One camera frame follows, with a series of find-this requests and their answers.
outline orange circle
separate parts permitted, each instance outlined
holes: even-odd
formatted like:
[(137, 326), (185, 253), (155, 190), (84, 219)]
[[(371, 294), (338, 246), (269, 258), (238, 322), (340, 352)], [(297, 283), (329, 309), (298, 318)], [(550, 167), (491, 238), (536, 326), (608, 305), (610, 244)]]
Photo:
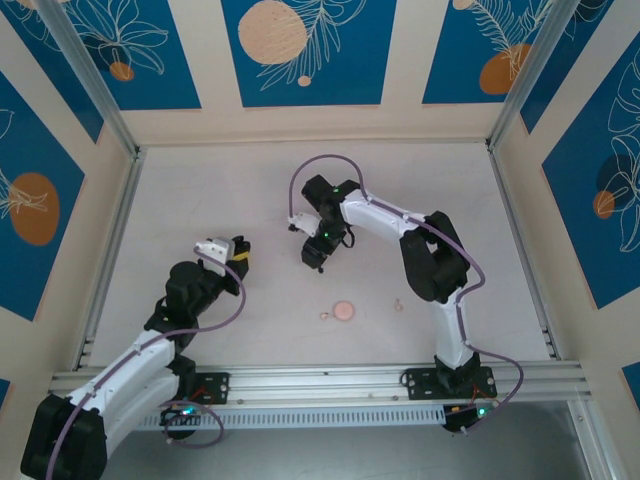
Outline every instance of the orange circle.
[(603, 190), (598, 192), (596, 198), (593, 199), (593, 210), (596, 212), (596, 215), (603, 220), (606, 220), (613, 215), (615, 208), (616, 199), (611, 192)]
[(109, 73), (121, 82), (130, 82), (134, 77), (133, 68), (122, 62), (113, 62), (109, 67)]
[(300, 15), (278, 0), (262, 0), (253, 5), (238, 23), (238, 37), (245, 53), (262, 65), (293, 60), (308, 40)]
[(333, 317), (341, 322), (348, 322), (353, 318), (356, 309), (351, 302), (342, 300), (333, 306)]
[(488, 95), (509, 93), (531, 45), (515, 45), (489, 60), (480, 73), (480, 89)]
[[(9, 213), (13, 229), (20, 238), (37, 247), (49, 243), (60, 220), (60, 200), (53, 183), (39, 173), (24, 173), (11, 185), (9, 197), (19, 202)], [(38, 207), (30, 206), (29, 201)]]
[(451, 3), (456, 10), (466, 10), (473, 5), (473, 2), (474, 0), (453, 0)]

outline white floor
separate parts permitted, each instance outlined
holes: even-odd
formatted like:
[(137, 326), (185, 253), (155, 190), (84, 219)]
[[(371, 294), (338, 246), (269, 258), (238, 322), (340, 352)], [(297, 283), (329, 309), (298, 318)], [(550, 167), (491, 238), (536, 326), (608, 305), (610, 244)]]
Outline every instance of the white floor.
[[(432, 361), (435, 326), (407, 284), (398, 245), (355, 229), (355, 248), (340, 247), (323, 275), (300, 260), (305, 236), (287, 230), (289, 180), (304, 160), (329, 152), (358, 162), (377, 196), (450, 216), (488, 277), (468, 297), (467, 325), (476, 346), (520, 360), (549, 358), (484, 145), (368, 141), (150, 149), (91, 365), (107, 365), (131, 344), (164, 295), (171, 266), (195, 260), (196, 241), (240, 234), (252, 242), (247, 306), (233, 324), (195, 338), (185, 354), (198, 364)], [(296, 211), (312, 212), (300, 190), (316, 173), (335, 184), (357, 180), (346, 163), (317, 162), (299, 176)], [(355, 305), (355, 317), (322, 320), (320, 314), (340, 300)], [(222, 295), (200, 324), (225, 320), (237, 302)]]

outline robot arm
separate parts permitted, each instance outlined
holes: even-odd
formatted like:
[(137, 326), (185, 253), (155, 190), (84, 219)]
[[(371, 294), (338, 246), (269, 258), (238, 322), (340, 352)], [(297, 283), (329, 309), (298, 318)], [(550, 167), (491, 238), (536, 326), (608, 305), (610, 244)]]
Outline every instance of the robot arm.
[[(197, 247), (241, 279), (249, 270), (250, 244), (243, 237), (208, 239)], [(156, 303), (131, 347), (68, 397), (49, 395), (40, 404), (22, 458), (22, 473), (45, 478), (55, 440), (87, 394), (91, 398), (74, 420), (56, 460), (55, 480), (100, 478), (113, 451), (149, 411), (194, 393), (195, 362), (180, 353), (195, 336), (191, 331), (198, 328), (198, 316), (222, 292), (238, 295), (239, 285), (224, 269), (200, 260), (174, 265), (165, 290), (166, 297)], [(172, 332), (175, 335), (149, 343)]]
[[(451, 397), (468, 386), (470, 375), (480, 368), (479, 358), (463, 342), (456, 314), (456, 297), (467, 283), (469, 264), (450, 245), (425, 228), (410, 222), (413, 217), (446, 234), (461, 245), (449, 218), (442, 212), (425, 216), (409, 212), (367, 193), (347, 180), (330, 185), (321, 175), (311, 178), (302, 195), (319, 217), (298, 214), (289, 219), (290, 230), (303, 230), (309, 238), (302, 248), (302, 261), (323, 272), (325, 261), (344, 244), (352, 226), (362, 227), (400, 246), (411, 289), (429, 302), (437, 326), (436, 365), (440, 386)], [(393, 207), (400, 217), (379, 206)]]

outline purple cable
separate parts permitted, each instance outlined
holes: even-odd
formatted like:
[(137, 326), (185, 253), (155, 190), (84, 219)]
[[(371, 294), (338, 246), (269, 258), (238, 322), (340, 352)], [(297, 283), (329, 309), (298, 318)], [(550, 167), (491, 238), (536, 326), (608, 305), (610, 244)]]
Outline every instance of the purple cable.
[[(181, 330), (174, 330), (172, 332), (163, 333), (162, 335), (158, 335), (156, 337), (153, 337), (151, 340), (149, 340), (148, 342), (145, 342), (145, 343), (143, 343), (141, 345), (140, 351), (150, 347), (151, 345), (153, 345), (156, 342), (159, 342), (160, 340), (163, 340), (165, 338), (170, 338), (170, 337), (173, 337), (173, 336), (176, 336), (176, 335), (191, 334), (191, 333), (194, 333), (194, 334), (195, 333), (206, 333), (206, 332), (212, 332), (214, 330), (218, 330), (218, 329), (220, 329), (222, 327), (225, 327), (225, 326), (229, 325), (236, 318), (238, 318), (238, 316), (242, 312), (242, 309), (244, 308), (244, 305), (245, 305), (245, 303), (247, 301), (247, 291), (245, 290), (244, 285), (242, 283), (242, 280), (240, 279), (238, 274), (236, 272), (234, 272), (231, 268), (229, 268), (227, 265), (225, 265), (224, 263), (219, 262), (215, 258), (212, 258), (212, 257), (210, 257), (209, 255), (207, 255), (205, 253), (202, 253), (200, 250), (198, 250), (198, 247), (195, 247), (193, 249), (193, 252), (197, 256), (199, 256), (201, 258), (205, 258), (205, 259), (211, 261), (212, 263), (214, 263), (218, 267), (224, 268), (224, 270), (229, 275), (231, 275), (231, 277), (238, 283), (238, 285), (240, 286), (240, 294), (241, 294), (241, 300), (240, 300), (240, 305), (238, 306), (238, 309), (227, 320), (225, 320), (222, 323), (218, 323), (216, 325), (212, 325), (211, 327), (183, 328)], [(102, 386), (111, 377), (113, 377), (113, 375), (115, 375), (118, 370), (120, 370), (127, 362), (129, 362), (136, 355), (138, 355), (138, 351), (134, 350), (132, 352), (129, 352), (129, 354), (127, 354), (118, 363), (116, 363), (113, 366), (113, 368), (111, 368), (111, 370), (109, 370), (107, 373), (105, 373), (104, 377), (102, 377), (98, 382), (96, 382), (96, 384), (93, 387), (93, 392), (96, 392), (100, 388), (102, 388)], [(76, 417), (80, 414), (80, 410), (82, 410), (82, 408), (87, 404), (87, 402), (91, 399), (91, 397), (92, 397), (92, 392), (89, 392), (84, 397), (82, 397), (82, 400), (80, 400), (78, 402), (78, 405), (76, 405), (76, 407), (73, 409), (73, 411), (71, 412), (71, 415), (69, 415), (69, 418), (67, 419), (66, 423), (62, 427), (62, 430), (60, 430), (60, 435), (58, 435), (58, 438), (56, 440), (56, 444), (54, 445), (53, 450), (51, 451), (51, 457), (49, 458), (49, 464), (47, 465), (47, 474), (46, 474), (45, 480), (53, 480), (53, 470), (55, 468), (55, 464), (56, 464), (56, 461), (58, 459), (58, 455), (60, 454), (60, 449), (62, 448), (62, 444), (64, 443), (64, 440), (67, 437), (67, 434), (69, 433), (69, 430), (71, 430), (71, 426), (73, 425), (73, 422), (75, 421)], [(180, 400), (180, 401), (169, 402), (169, 403), (180, 404), (180, 402), (186, 402), (186, 400)], [(195, 404), (195, 402), (189, 402), (188, 404), (189, 405), (197, 405), (197, 404)], [(182, 447), (186, 447), (186, 448), (204, 448), (205, 446), (215, 445), (216, 443), (218, 443), (222, 439), (222, 435), (224, 433), (224, 428), (222, 427), (222, 421), (220, 420), (220, 417), (218, 417), (209, 408), (205, 407), (205, 411), (207, 413), (213, 415), (213, 418), (220, 424), (221, 428), (220, 428), (220, 435), (218, 435), (218, 438), (216, 438), (213, 442), (209, 442), (208, 444), (187, 445), (187, 444), (184, 444), (184, 443), (176, 443), (177, 445), (182, 446)]]
[(220, 433), (218, 433), (218, 436), (216, 438), (214, 438), (213, 440), (211, 440), (210, 442), (207, 442), (207, 443), (176, 442), (171, 437), (169, 437), (169, 426), (171, 424), (175, 423), (176, 420), (184, 418), (182, 415), (176, 415), (175, 417), (172, 417), (171, 419), (169, 419), (167, 424), (164, 426), (164, 430), (162, 431), (164, 436), (167, 437), (167, 441), (170, 440), (169, 445), (175, 445), (176, 447), (181, 447), (181, 448), (190, 448), (192, 450), (201, 450), (203, 448), (213, 447), (214, 445), (220, 443), (220, 441), (222, 440), (222, 437), (224, 435), (224, 425), (222, 424), (222, 419), (216, 414), (216, 412), (211, 410), (206, 405), (202, 405), (202, 404), (196, 403), (196, 402), (191, 402), (189, 400), (168, 401), (168, 402), (164, 402), (160, 406), (161, 407), (171, 407), (172, 405), (186, 405), (186, 406), (190, 406), (190, 407), (195, 407), (198, 410), (203, 410), (205, 413), (208, 413), (209, 415), (211, 415), (213, 417), (213, 419), (216, 421), (216, 423), (220, 426)]
[[(300, 173), (300, 171), (302, 171), (303, 168), (305, 168), (307, 165), (309, 165), (312, 162), (315, 162), (316, 160), (321, 160), (323, 158), (337, 158), (339, 160), (344, 160), (347, 163), (349, 163), (356, 171), (356, 174), (358, 175), (358, 181), (360, 182), (360, 190), (362, 191), (362, 195), (367, 199), (367, 201), (369, 201), (372, 205), (375, 205), (377, 207), (380, 207), (394, 215), (397, 215), (400, 218), (405, 218), (404, 217), (404, 212), (401, 212), (400, 210), (396, 210), (395, 208), (386, 205), (382, 202), (379, 202), (378, 200), (376, 200), (375, 198), (369, 196), (369, 194), (367, 194), (367, 191), (365, 189), (364, 186), (364, 175), (362, 174), (362, 170), (360, 169), (360, 167), (358, 166), (358, 164), (356, 162), (354, 162), (353, 160), (351, 160), (348, 157), (345, 157), (343, 155), (335, 155), (332, 153), (326, 153), (323, 155), (318, 155), (316, 157), (310, 158), (309, 160), (307, 160), (306, 162), (304, 162), (302, 165), (300, 165), (298, 167), (298, 169), (293, 173), (293, 176), (291, 177), (291, 182), (289, 183), (289, 217), (293, 217), (293, 186), (296, 180), (296, 177), (298, 176), (298, 174)], [(510, 364), (512, 364), (517, 370), (518, 370), (518, 381), (516, 382), (515, 387), (513, 388), (513, 390), (511, 390), (511, 392), (509, 392), (509, 394), (504, 398), (504, 400), (495, 408), (494, 413), (497, 412), (498, 410), (500, 410), (501, 408), (503, 408), (507, 403), (509, 403), (509, 401), (516, 395), (516, 393), (518, 393), (518, 390), (520, 390), (520, 387), (522, 387), (522, 383), (524, 382), (524, 370), (522, 369), (522, 365), (520, 365), (520, 363), (518, 363), (516, 360), (509, 358), (509, 357), (505, 357), (504, 355), (500, 355), (498, 353), (493, 353), (493, 352), (487, 352), (486, 350), (481, 350), (479, 348), (474, 347), (473, 345), (471, 345), (471, 343), (469, 343), (469, 340), (467, 338), (467, 331), (465, 329), (464, 326), (464, 320), (462, 317), (462, 307), (461, 305), (461, 301), (462, 299), (467, 296), (469, 293), (473, 292), (474, 290), (478, 290), (480, 287), (482, 287), (486, 281), (487, 281), (487, 277), (484, 274), (484, 272), (482, 271), (482, 268), (480, 268), (480, 265), (478, 265), (478, 263), (471, 257), (471, 255), (469, 255), (466, 250), (464, 248), (462, 248), (462, 246), (460, 246), (457, 242), (455, 242), (452, 238), (450, 238), (449, 236), (445, 235), (444, 233), (442, 233), (440, 230), (432, 227), (431, 225), (418, 220), (416, 218), (413, 217), (406, 217), (407, 220), (409, 220), (411, 223), (414, 223), (416, 225), (419, 225), (420, 227), (426, 229), (427, 231), (429, 231), (430, 233), (433, 233), (434, 235), (436, 235), (437, 237), (439, 237), (440, 239), (442, 239), (443, 241), (445, 241), (451, 248), (453, 248), (456, 252), (458, 252), (462, 258), (464, 258), (469, 265), (471, 265), (473, 267), (473, 269), (478, 273), (478, 276), (480, 277), (480, 279), (478, 280), (477, 283), (474, 283), (473, 285), (468, 286), (467, 288), (461, 290), (458, 295), (456, 296), (456, 314), (457, 314), (457, 319), (458, 319), (458, 328), (460, 329), (460, 336), (462, 338), (462, 341), (464, 342), (465, 346), (473, 351), (476, 352), (480, 355), (486, 355), (488, 357), (493, 357), (496, 358), (498, 360), (502, 360), (504, 362), (508, 362)]]

